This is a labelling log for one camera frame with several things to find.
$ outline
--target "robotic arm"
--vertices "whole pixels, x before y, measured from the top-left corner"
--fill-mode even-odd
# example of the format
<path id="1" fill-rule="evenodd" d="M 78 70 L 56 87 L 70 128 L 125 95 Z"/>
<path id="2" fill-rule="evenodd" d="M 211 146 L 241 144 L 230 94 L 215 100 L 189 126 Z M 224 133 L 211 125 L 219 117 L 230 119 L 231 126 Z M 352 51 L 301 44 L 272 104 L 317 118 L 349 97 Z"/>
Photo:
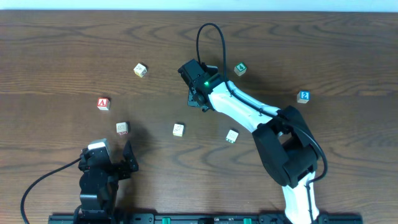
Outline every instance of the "robotic arm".
<path id="1" fill-rule="evenodd" d="M 261 103 L 236 88 L 233 82 L 225 81 L 217 67 L 199 64 L 194 59 L 178 72 L 189 87 L 188 105 L 201 107 L 204 112 L 224 113 L 252 133 L 263 166 L 282 186 L 286 217 L 292 223 L 303 224 L 316 219 L 319 210 L 315 205 L 313 184 L 309 184 L 308 190 L 307 182 L 315 178 L 320 155 L 310 144 L 308 136 L 313 136 L 299 111 L 292 106 L 281 110 Z M 308 136 L 281 120 L 293 121 Z M 281 144 L 279 137 L 283 134 L 291 134 L 291 138 Z"/>

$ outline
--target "red letter a block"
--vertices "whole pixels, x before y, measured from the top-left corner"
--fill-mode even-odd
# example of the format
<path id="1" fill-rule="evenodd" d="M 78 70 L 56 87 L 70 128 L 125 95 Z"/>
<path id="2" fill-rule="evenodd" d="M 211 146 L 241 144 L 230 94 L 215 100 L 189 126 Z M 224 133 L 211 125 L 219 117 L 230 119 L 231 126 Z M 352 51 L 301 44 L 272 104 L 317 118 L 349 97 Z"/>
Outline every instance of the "red letter a block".
<path id="1" fill-rule="evenodd" d="M 97 107 L 100 110 L 109 110 L 111 102 L 107 98 L 98 98 Z"/>

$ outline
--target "wooden table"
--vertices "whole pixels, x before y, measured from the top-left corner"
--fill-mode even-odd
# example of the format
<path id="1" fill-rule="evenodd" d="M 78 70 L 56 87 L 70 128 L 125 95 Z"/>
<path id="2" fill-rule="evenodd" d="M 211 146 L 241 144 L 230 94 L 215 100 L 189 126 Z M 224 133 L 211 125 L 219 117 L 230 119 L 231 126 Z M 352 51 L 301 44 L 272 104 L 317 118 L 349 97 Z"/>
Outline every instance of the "wooden table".
<path id="1" fill-rule="evenodd" d="M 19 204 L 41 175 L 108 138 L 113 158 L 130 139 L 140 165 L 120 182 L 117 205 L 159 213 L 283 210 L 251 134 L 229 117 L 187 106 L 177 69 L 196 58 L 205 22 L 223 30 L 228 74 L 267 104 L 297 107 L 329 161 L 315 184 L 320 210 L 398 222 L 397 14 L 325 12 L 0 12 L 0 223 L 21 223 Z M 201 36 L 204 62 L 222 67 L 215 29 Z M 144 78 L 133 68 L 148 66 Z M 233 72 L 248 66 L 242 77 Z M 312 99 L 298 105 L 299 90 Z M 111 110 L 96 107 L 111 98 Z M 115 124 L 130 121 L 119 137 Z M 172 135 L 183 122 L 182 138 Z M 229 129 L 240 132 L 235 144 Z M 80 204 L 70 167 L 29 194 L 31 223 Z"/>

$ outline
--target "white block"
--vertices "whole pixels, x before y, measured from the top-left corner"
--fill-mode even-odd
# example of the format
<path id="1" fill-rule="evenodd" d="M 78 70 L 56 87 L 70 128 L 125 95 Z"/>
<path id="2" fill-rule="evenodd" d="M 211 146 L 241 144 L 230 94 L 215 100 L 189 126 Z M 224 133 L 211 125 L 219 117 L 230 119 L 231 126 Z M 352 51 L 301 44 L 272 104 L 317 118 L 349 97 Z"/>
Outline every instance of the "white block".
<path id="1" fill-rule="evenodd" d="M 241 62 L 237 66 L 235 66 L 234 72 L 237 75 L 241 76 L 246 72 L 247 69 L 248 69 L 247 66 L 243 62 Z"/>
<path id="2" fill-rule="evenodd" d="M 116 124 L 116 132 L 120 135 L 127 134 L 129 132 L 129 127 L 126 122 Z"/>
<path id="3" fill-rule="evenodd" d="M 184 125 L 182 124 L 174 124 L 173 135 L 182 136 L 184 133 Z"/>
<path id="4" fill-rule="evenodd" d="M 107 98 L 98 98 L 97 107 L 100 110 L 109 110 L 111 102 Z"/>
<path id="5" fill-rule="evenodd" d="M 297 102 L 298 103 L 307 103 L 310 101 L 310 92 L 309 91 L 300 91 L 297 94 Z"/>
<path id="6" fill-rule="evenodd" d="M 236 131 L 229 130 L 228 134 L 226 135 L 226 139 L 230 143 L 235 143 L 236 139 L 238 138 L 239 133 Z"/>
<path id="7" fill-rule="evenodd" d="M 147 68 L 138 63 L 138 65 L 134 68 L 134 73 L 142 78 L 145 73 L 147 73 Z"/>

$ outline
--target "wood grain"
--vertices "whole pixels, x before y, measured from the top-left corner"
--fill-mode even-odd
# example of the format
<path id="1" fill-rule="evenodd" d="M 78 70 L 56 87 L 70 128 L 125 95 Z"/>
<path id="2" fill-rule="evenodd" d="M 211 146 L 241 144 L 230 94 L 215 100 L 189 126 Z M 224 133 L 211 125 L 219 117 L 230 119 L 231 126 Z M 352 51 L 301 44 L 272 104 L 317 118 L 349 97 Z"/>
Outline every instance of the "wood grain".
<path id="1" fill-rule="evenodd" d="M 25 189 L 42 174 L 108 138 L 114 158 L 131 139 L 140 171 L 120 183 L 118 205 L 160 213 L 283 210 L 251 134 L 230 118 L 186 105 L 177 69 L 196 57 L 205 22 L 223 30 L 229 77 L 270 105 L 296 106 L 330 163 L 315 185 L 318 207 L 398 222 L 398 17 L 325 12 L 0 12 L 0 223 L 20 223 Z M 214 29 L 201 58 L 222 66 Z M 233 66 L 243 61 L 242 77 Z M 148 65 L 139 78 L 137 63 Z M 312 99 L 298 105 L 295 94 Z M 99 96 L 111 110 L 96 108 Z M 115 124 L 130 121 L 119 137 Z M 184 122 L 184 137 L 172 136 Z M 230 128 L 236 144 L 224 140 Z M 29 194 L 31 223 L 80 204 L 73 166 Z"/>

